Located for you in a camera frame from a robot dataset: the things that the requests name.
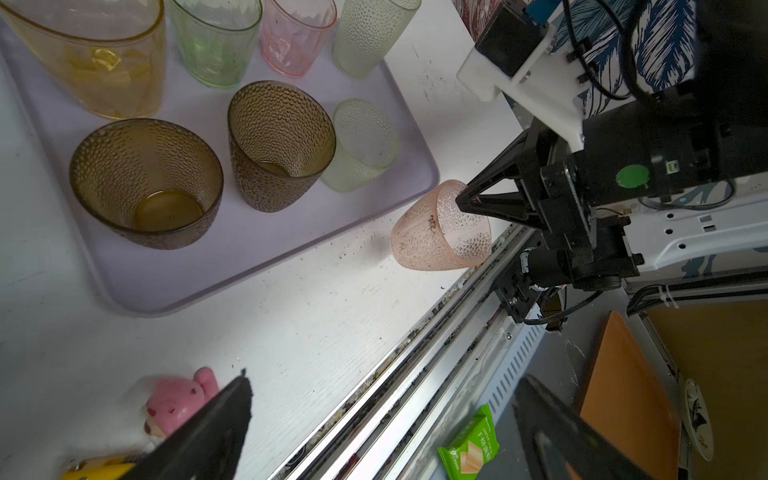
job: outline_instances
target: green snack package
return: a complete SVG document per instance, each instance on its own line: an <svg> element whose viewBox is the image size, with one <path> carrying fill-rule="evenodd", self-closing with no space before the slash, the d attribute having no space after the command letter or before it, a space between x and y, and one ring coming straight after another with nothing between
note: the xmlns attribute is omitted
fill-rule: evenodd
<svg viewBox="0 0 768 480"><path fill-rule="evenodd" d="M474 480L480 468L498 453L491 407L480 407L451 445L439 448L438 452L450 480Z"/></svg>

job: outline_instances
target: yellow transparent cup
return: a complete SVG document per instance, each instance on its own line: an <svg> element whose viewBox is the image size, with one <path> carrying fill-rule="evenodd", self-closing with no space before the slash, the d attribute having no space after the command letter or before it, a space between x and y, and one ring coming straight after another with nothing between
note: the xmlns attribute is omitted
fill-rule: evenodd
<svg viewBox="0 0 768 480"><path fill-rule="evenodd" d="M163 0L0 0L0 16L89 111L132 118L160 108Z"/></svg>

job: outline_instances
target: pink toy head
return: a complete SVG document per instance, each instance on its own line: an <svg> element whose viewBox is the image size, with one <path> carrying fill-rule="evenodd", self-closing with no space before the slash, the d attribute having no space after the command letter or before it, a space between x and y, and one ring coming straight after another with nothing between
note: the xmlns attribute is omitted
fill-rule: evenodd
<svg viewBox="0 0 768 480"><path fill-rule="evenodd" d="M208 367L197 370L193 380L158 380L147 401L144 431L161 438L170 436L218 392L216 377Z"/></svg>

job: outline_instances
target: leaf patterned fabric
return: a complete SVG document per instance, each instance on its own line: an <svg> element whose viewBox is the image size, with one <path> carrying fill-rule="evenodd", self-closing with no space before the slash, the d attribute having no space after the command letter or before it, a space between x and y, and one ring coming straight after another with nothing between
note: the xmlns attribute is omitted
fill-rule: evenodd
<svg viewBox="0 0 768 480"><path fill-rule="evenodd" d="M453 0L472 38L482 33L501 0ZM607 0L622 23L627 21L634 0ZM660 91L680 83L694 65L696 19L694 0L650 0L634 36L638 83L648 91ZM594 0L571 0L576 38L589 37L592 49L587 62L598 65L597 77L614 93L627 91L619 68L619 34L607 13ZM562 15L553 21L558 26L555 50L570 48ZM599 114L609 105L619 104L594 87L581 95L584 114Z"/></svg>

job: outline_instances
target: cup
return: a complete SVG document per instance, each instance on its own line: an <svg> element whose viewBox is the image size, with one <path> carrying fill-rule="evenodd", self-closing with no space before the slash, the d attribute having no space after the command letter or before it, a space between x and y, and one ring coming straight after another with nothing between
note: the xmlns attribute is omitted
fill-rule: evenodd
<svg viewBox="0 0 768 480"><path fill-rule="evenodd" d="M261 53L278 73L303 77L335 23L333 0L265 0Z"/></svg>
<svg viewBox="0 0 768 480"><path fill-rule="evenodd" d="M209 87L243 80L259 34L261 0L168 0L187 71Z"/></svg>
<svg viewBox="0 0 768 480"><path fill-rule="evenodd" d="M447 180L397 220L389 236L397 263L412 270L454 270L478 266L491 254L487 217L458 209L466 185Z"/></svg>
<svg viewBox="0 0 768 480"><path fill-rule="evenodd" d="M369 183L395 163L400 143L392 124L367 101L350 98L333 112L336 155L320 179L337 192Z"/></svg>
<svg viewBox="0 0 768 480"><path fill-rule="evenodd" d="M333 60L353 78L365 78L410 23L422 0L346 0Z"/></svg>
<svg viewBox="0 0 768 480"><path fill-rule="evenodd" d="M251 207L277 212L306 193L328 167L336 134L312 97L279 81L241 88L227 113L237 189Z"/></svg>
<svg viewBox="0 0 768 480"><path fill-rule="evenodd" d="M0 0L48 73L106 118L152 115L165 78L163 0Z"/></svg>
<svg viewBox="0 0 768 480"><path fill-rule="evenodd" d="M72 155L69 181L80 205L121 237L173 250L208 231L224 175L214 151L196 134L134 118L88 135Z"/></svg>

